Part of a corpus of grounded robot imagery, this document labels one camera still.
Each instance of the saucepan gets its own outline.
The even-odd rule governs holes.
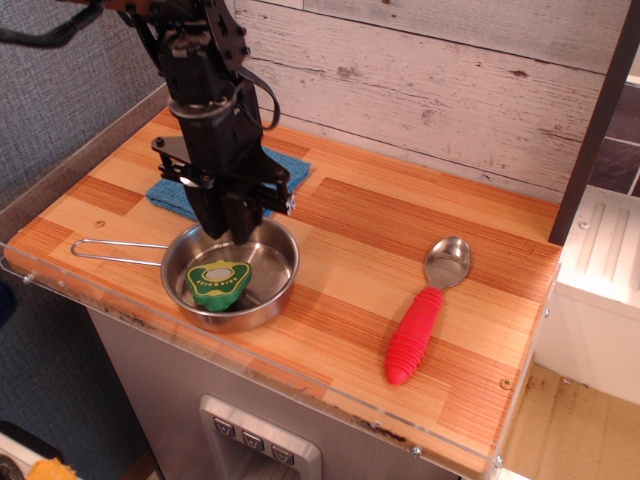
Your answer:
[[[80,252],[87,244],[165,248],[161,263],[130,258],[108,257]],[[162,284],[171,299],[197,326],[213,332],[235,332],[257,327],[275,317],[287,304],[291,286],[300,265],[300,251],[295,238],[279,223],[264,218],[248,241],[233,242],[230,232],[217,240],[209,237],[200,225],[194,225],[167,247],[164,245],[83,239],[73,244],[71,252],[79,257],[159,266]],[[251,281],[238,300],[223,312],[210,312],[196,304],[185,274],[195,265],[217,260],[246,262],[253,271]]]

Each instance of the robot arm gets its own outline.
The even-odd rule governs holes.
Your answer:
[[[245,30],[235,22],[224,1],[58,1],[88,7],[67,22],[69,25],[45,36],[32,36],[38,42],[13,43],[60,46],[95,19],[102,7],[117,11],[135,28],[167,83],[169,108],[183,134],[154,140],[152,148],[162,161],[161,175],[184,185],[207,234],[219,238],[230,230],[235,243],[244,243],[260,224],[264,208],[287,214],[291,211],[293,195],[286,186],[289,172],[261,147],[265,128],[255,86],[267,91],[274,101],[273,122],[267,128],[277,124],[279,105],[268,85],[242,67],[249,54]],[[74,22],[80,16],[83,23]],[[47,36],[58,44],[43,41]],[[10,41],[6,31],[0,41]],[[275,189],[264,184],[272,184]]]

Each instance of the white wooden wall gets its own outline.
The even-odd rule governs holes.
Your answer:
[[[629,5],[235,0],[235,12],[245,66],[276,92],[283,125],[559,203]]]

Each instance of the silicone handle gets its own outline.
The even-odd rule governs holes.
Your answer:
[[[385,369],[387,380],[398,385],[413,375],[427,350],[431,331],[442,308],[442,291],[427,287],[413,300],[398,330],[393,334]]]

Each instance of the pot handle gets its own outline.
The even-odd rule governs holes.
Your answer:
[[[93,255],[91,253],[78,252],[77,248],[83,243],[98,243],[101,245],[120,245],[123,247],[164,248],[165,250],[169,248],[166,245],[155,245],[152,243],[118,242],[115,240],[95,240],[93,238],[83,238],[82,240],[78,240],[76,243],[71,245],[71,253],[74,254],[76,257],[95,258],[98,260],[110,260],[112,262],[135,263],[138,265],[149,265],[152,267],[160,267],[162,266],[162,264],[158,262],[147,262],[145,260],[136,260],[133,258],[108,257],[106,255]]]

